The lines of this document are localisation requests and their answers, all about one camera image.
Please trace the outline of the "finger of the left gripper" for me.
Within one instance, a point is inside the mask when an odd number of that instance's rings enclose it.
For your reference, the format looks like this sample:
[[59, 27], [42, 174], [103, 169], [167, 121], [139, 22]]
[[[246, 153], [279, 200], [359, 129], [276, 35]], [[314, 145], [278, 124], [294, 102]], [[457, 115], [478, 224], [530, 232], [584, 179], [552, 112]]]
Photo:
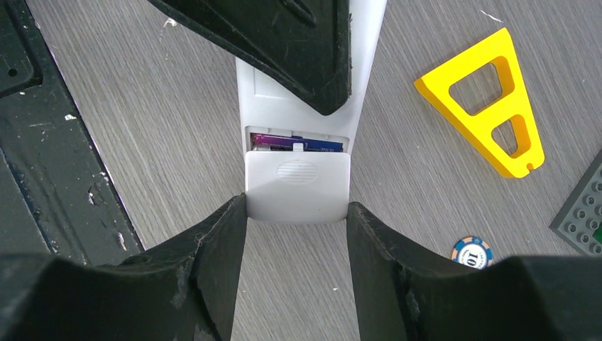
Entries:
[[351, 96], [349, 1], [155, 0], [159, 11], [272, 77], [323, 116]]

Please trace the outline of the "small white battery lid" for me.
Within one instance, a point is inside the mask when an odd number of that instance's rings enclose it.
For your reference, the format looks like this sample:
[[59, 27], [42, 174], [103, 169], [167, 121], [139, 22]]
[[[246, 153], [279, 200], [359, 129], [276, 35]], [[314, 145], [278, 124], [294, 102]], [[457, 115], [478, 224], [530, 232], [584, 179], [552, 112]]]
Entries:
[[263, 222], [340, 222], [348, 212], [350, 178], [348, 153], [248, 151], [247, 215]]

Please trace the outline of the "blue purple battery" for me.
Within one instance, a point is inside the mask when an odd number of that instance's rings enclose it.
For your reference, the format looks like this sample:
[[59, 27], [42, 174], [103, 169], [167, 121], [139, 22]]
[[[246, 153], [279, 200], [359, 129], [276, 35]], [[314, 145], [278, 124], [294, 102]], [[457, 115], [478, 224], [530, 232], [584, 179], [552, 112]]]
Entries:
[[292, 151], [294, 144], [302, 144], [304, 151], [342, 152], [343, 143], [304, 139], [301, 136], [276, 136], [269, 134], [251, 134], [254, 151]]

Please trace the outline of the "white remote control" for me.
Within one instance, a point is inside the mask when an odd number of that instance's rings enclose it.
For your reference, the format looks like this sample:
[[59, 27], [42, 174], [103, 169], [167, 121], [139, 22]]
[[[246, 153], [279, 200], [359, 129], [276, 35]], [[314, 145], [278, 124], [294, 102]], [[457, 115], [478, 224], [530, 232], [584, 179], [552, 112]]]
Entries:
[[275, 139], [302, 139], [306, 150], [351, 152], [386, 0], [351, 1], [351, 95], [333, 114], [323, 116], [260, 70], [236, 60], [243, 146], [266, 149]]

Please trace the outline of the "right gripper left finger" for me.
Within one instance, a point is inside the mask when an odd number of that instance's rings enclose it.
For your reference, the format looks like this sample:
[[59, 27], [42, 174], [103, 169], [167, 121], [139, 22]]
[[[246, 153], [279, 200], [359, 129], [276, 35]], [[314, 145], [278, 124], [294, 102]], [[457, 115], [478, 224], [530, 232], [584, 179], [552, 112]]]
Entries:
[[118, 265], [1, 256], [2, 340], [229, 340], [247, 228], [237, 195]]

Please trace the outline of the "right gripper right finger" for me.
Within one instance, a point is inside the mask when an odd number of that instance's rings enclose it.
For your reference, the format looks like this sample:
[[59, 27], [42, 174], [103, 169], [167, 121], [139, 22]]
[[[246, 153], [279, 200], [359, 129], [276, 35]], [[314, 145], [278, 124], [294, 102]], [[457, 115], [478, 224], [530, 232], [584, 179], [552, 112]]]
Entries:
[[511, 256], [483, 270], [444, 258], [359, 202], [346, 218], [362, 340], [600, 340], [601, 259]]

